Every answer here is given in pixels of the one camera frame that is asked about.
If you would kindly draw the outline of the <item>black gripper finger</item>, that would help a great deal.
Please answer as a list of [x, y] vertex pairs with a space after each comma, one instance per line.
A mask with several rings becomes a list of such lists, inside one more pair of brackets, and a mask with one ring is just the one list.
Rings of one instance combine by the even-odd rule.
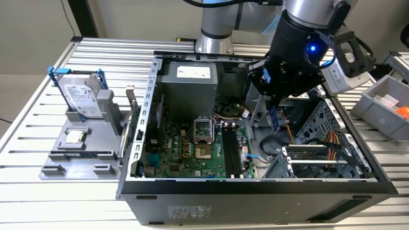
[[309, 67], [276, 62], [270, 67], [270, 105], [289, 95], [300, 96], [322, 83], [322, 73]]
[[253, 86], [265, 98], [266, 105], [272, 104], [272, 87], [270, 87], [270, 75], [265, 69], [265, 61], [256, 61], [248, 65], [248, 77]]

